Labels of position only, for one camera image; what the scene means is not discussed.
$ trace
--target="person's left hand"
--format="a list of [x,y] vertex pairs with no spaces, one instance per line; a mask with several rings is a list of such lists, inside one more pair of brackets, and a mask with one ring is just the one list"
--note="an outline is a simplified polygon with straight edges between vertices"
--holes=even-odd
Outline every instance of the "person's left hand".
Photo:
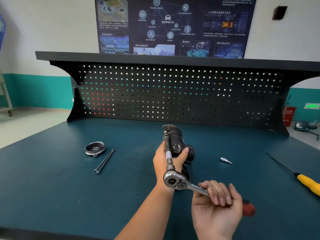
[[[172,159],[172,162],[176,170],[180,173],[182,170],[182,165],[188,157],[188,152],[189,152],[189,148],[186,147],[177,158]],[[167,187],[163,182],[163,176],[167,170],[165,141],[162,141],[161,145],[155,152],[155,156],[153,158],[153,165],[154,165],[155,175],[157,177],[157,185],[160,187],[165,187],[165,189],[170,190],[170,188]]]

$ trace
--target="green exit sign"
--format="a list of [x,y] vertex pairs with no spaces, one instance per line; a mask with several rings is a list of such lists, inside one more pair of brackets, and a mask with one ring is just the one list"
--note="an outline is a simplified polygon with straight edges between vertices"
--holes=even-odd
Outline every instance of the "green exit sign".
[[306,103],[305,109],[320,109],[320,104]]

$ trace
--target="pegboard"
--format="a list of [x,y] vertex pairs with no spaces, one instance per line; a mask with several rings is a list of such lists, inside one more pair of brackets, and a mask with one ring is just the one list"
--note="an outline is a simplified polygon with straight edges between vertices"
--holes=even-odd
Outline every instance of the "pegboard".
[[76,117],[274,129],[289,88],[314,73],[255,68],[52,61],[76,81]]

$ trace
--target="network diagram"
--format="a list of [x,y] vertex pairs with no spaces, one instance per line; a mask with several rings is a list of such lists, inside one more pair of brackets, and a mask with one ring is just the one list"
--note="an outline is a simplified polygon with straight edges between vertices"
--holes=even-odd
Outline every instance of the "network diagram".
[[145,35],[148,39],[162,36],[172,40],[179,34],[192,35],[192,13],[189,4],[178,5],[161,0],[153,0],[153,5],[139,11],[139,21],[144,22]]

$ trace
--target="hand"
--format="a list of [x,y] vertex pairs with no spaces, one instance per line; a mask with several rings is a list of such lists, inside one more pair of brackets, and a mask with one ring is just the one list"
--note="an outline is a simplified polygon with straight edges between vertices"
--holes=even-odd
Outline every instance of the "hand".
[[[185,148],[180,155],[177,158],[173,158],[172,162],[178,172],[181,173],[182,165],[184,161],[188,157],[189,148]],[[167,167],[167,157],[166,157],[166,148],[165,148],[165,141],[162,141],[161,145],[155,152],[155,156],[153,158],[153,165],[155,170],[155,175],[157,177],[157,185],[160,187],[164,187],[166,190],[172,190],[173,189],[167,187],[165,183],[163,182],[163,175],[166,172]]]
[[205,188],[210,197],[193,193],[191,213],[198,239],[231,240],[242,217],[241,195],[233,184],[229,184],[230,191],[214,180],[199,186]]

